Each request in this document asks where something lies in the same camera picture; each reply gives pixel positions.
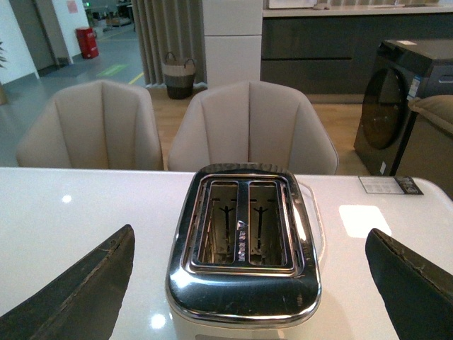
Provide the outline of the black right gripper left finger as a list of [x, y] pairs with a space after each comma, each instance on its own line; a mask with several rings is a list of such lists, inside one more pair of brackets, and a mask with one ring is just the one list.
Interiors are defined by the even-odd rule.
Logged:
[[36, 294], [1, 316], [2, 339], [109, 339], [134, 260], [121, 227]]

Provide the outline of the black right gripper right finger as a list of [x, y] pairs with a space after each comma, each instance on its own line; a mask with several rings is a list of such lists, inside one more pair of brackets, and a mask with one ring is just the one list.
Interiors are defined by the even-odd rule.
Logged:
[[452, 274], [376, 228], [365, 254], [400, 339], [452, 338]]

